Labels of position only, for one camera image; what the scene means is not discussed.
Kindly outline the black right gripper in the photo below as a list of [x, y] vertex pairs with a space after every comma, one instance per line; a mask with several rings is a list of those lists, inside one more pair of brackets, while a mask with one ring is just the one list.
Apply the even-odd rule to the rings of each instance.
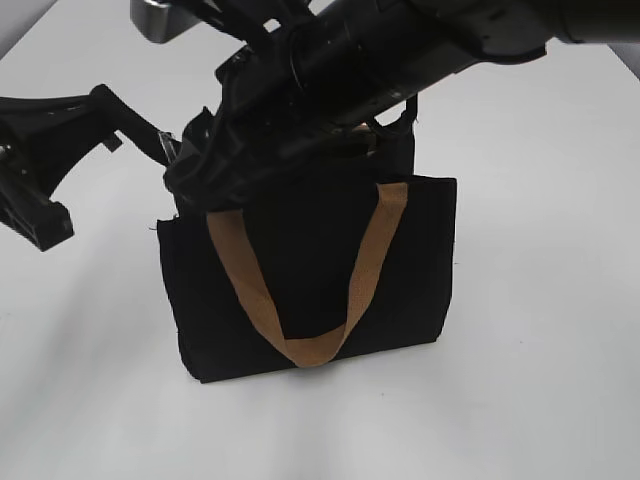
[[352, 19], [297, 19], [273, 32], [249, 21], [246, 45], [217, 71], [222, 98], [189, 125], [167, 188], [197, 208], [238, 208], [286, 173], [360, 144], [360, 28]]

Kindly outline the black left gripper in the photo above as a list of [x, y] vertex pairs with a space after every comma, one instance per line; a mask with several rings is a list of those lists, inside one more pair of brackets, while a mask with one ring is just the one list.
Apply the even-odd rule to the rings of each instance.
[[81, 96], [1, 99], [1, 223], [40, 251], [70, 239], [68, 209], [52, 195], [96, 146], [115, 150], [126, 136], [168, 167], [181, 142], [130, 108], [106, 85]]

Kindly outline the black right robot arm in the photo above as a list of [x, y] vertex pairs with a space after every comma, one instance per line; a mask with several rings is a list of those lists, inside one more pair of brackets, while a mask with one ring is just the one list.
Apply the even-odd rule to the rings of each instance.
[[217, 72], [222, 99], [202, 151], [185, 147], [167, 188], [206, 211], [248, 203], [361, 124], [478, 63], [521, 64], [552, 39], [639, 38], [635, 1], [187, 1], [241, 39]]

